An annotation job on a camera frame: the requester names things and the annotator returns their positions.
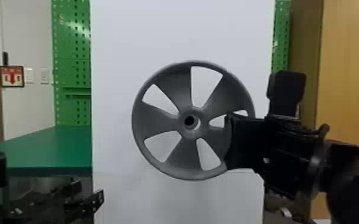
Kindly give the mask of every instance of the green shelf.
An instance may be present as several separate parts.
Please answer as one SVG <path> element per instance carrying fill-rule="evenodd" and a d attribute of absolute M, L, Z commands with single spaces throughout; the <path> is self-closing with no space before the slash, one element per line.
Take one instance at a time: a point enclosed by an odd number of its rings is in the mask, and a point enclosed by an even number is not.
<path fill-rule="evenodd" d="M 272 72 L 288 70 L 291 0 L 276 0 Z"/>
<path fill-rule="evenodd" d="M 91 125 L 89 0 L 51 0 L 55 123 Z"/>

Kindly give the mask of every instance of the hub hole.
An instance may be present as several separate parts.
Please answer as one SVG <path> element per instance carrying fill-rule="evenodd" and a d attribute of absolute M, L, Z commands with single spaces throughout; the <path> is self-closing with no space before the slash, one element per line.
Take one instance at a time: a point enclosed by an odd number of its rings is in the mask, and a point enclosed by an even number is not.
<path fill-rule="evenodd" d="M 190 127 L 195 124 L 196 119 L 193 116 L 188 116 L 185 118 L 185 125 Z"/>

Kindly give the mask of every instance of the wheel rim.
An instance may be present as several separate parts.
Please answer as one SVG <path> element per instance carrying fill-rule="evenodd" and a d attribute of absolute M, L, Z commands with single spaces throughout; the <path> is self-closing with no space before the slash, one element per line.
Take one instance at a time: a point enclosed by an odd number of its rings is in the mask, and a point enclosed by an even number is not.
<path fill-rule="evenodd" d="M 191 97 L 191 68 L 203 67 L 222 74 L 222 78 L 202 107 L 195 107 Z M 156 85 L 176 106 L 172 115 L 143 101 L 151 85 Z M 227 171 L 224 156 L 231 142 L 231 126 L 213 127 L 209 122 L 219 116 L 246 110 L 255 116 L 252 100 L 246 88 L 224 68 L 204 61 L 189 61 L 167 66 L 149 78 L 141 87 L 132 108 L 132 132 L 139 150 L 146 160 L 173 178 L 199 181 L 213 178 Z M 196 130 L 195 120 L 200 122 Z M 169 131 L 177 131 L 181 140 L 168 158 L 160 162 L 149 151 L 145 140 Z M 210 170 L 201 167 L 196 140 L 202 138 L 213 149 L 221 164 Z"/>

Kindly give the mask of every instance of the fire alarm sign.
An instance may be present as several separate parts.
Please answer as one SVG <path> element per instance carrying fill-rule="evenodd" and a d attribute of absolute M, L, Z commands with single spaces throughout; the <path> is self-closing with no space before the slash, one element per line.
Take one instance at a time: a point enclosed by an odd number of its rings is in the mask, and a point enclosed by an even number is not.
<path fill-rule="evenodd" d="M 23 66 L 0 66 L 2 87 L 24 87 Z"/>

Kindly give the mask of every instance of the light switch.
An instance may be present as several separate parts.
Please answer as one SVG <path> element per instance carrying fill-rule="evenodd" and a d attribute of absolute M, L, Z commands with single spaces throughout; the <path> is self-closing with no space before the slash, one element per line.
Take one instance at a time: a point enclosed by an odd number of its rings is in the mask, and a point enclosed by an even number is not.
<path fill-rule="evenodd" d="M 33 79 L 33 69 L 32 68 L 25 68 L 24 69 L 24 80 L 25 83 L 35 83 Z"/>
<path fill-rule="evenodd" d="M 41 69 L 41 84 L 49 84 L 50 83 L 50 69 Z"/>

